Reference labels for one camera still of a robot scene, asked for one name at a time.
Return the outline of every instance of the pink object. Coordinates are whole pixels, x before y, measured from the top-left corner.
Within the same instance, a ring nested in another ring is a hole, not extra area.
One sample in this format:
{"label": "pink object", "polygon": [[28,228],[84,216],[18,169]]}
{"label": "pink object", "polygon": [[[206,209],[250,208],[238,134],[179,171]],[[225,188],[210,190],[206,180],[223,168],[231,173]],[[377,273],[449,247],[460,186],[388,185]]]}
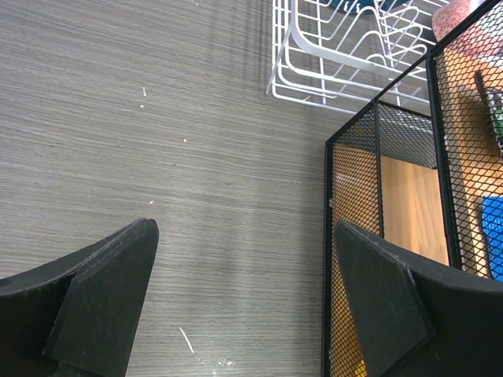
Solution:
{"label": "pink object", "polygon": [[[483,3],[483,0],[454,0],[437,10],[431,20],[433,33],[439,41],[459,25],[466,17]],[[473,56],[494,55],[502,46],[500,35],[486,33],[478,24],[456,38],[450,48]]]}

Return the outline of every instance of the black metal frame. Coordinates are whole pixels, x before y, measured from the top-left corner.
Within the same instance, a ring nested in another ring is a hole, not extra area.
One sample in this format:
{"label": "black metal frame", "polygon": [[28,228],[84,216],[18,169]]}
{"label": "black metal frame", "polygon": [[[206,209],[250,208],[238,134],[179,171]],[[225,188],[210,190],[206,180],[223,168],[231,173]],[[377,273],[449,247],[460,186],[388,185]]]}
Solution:
{"label": "black metal frame", "polygon": [[[379,94],[377,94],[362,110],[354,115],[343,127],[337,130],[325,143],[325,211],[324,211],[324,277],[323,277],[323,324],[322,324],[322,363],[321,363],[321,376],[330,376],[330,326],[331,326],[331,293],[332,293],[332,208],[330,207],[329,200],[332,198],[332,168],[333,168],[333,148],[336,140],[345,134],[361,117],[368,112],[372,107],[375,109],[376,115],[376,140],[377,140],[377,155],[380,155],[379,143],[379,104],[385,104],[389,107],[395,108],[400,111],[408,112],[413,115],[427,116],[417,112],[412,112],[408,109],[399,106],[388,104],[380,100],[380,98],[398,82],[406,77],[418,65],[425,62],[427,77],[428,77],[428,91],[431,108],[431,122],[433,126],[433,138],[435,143],[435,154],[437,159],[437,171],[439,173],[440,195],[442,200],[443,223],[447,241],[447,253],[449,263],[452,267],[461,269],[461,256],[457,252],[456,239],[457,227],[455,219],[453,218],[453,196],[450,192],[450,175],[449,170],[446,169],[446,151],[443,143],[443,124],[440,101],[436,94],[438,93],[438,83],[432,80],[432,74],[435,72],[437,57],[446,46],[448,46],[454,39],[458,38],[463,32],[477,22],[482,16],[493,9],[501,0],[486,0],[478,9],[476,9],[467,19],[461,22],[454,28],[442,41],[433,46],[426,52],[419,60],[407,68],[399,77],[390,82]],[[378,158],[378,170],[380,170],[380,159]],[[380,174],[378,174],[379,190],[380,190]],[[383,205],[382,195],[379,192],[380,202],[380,235],[384,237],[383,227]]]}

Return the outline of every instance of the black mesh organizer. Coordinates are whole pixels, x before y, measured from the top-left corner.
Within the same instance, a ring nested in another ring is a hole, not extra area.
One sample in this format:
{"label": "black mesh organizer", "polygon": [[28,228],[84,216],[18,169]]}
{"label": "black mesh organizer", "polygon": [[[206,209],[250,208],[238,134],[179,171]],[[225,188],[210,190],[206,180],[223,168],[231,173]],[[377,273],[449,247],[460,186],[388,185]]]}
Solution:
{"label": "black mesh organizer", "polygon": [[[503,281],[501,40],[503,2],[488,0],[327,140],[324,377],[368,373],[333,229],[344,220],[385,237],[385,159],[435,170],[448,263]],[[426,64],[431,116],[381,100],[418,64]]]}

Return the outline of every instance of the white wire dish rack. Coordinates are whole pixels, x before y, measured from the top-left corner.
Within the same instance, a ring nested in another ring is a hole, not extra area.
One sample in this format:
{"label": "white wire dish rack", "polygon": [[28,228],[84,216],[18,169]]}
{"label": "white wire dish rack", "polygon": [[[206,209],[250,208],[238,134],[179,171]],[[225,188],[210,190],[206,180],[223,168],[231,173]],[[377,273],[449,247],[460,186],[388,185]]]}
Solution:
{"label": "white wire dish rack", "polygon": [[[398,0],[384,0],[362,7],[341,0],[334,8],[328,0],[273,1],[273,70],[266,92],[349,114],[435,44],[428,21],[448,3],[411,0],[394,7]],[[424,66],[388,93],[387,101],[427,112]]]}

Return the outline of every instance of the white speck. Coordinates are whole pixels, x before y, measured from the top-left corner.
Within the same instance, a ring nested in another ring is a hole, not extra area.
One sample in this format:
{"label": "white speck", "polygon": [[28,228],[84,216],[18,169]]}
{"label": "white speck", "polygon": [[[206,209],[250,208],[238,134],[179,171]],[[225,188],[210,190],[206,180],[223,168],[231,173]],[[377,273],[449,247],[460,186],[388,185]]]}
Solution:
{"label": "white speck", "polygon": [[192,353],[195,353],[194,350],[193,350],[193,348],[192,348],[192,345],[190,344],[189,338],[187,338],[187,335],[185,335],[185,331],[183,331],[182,328],[179,328],[179,329],[182,332],[183,337],[187,341],[187,344],[189,345],[190,350],[192,351]]}

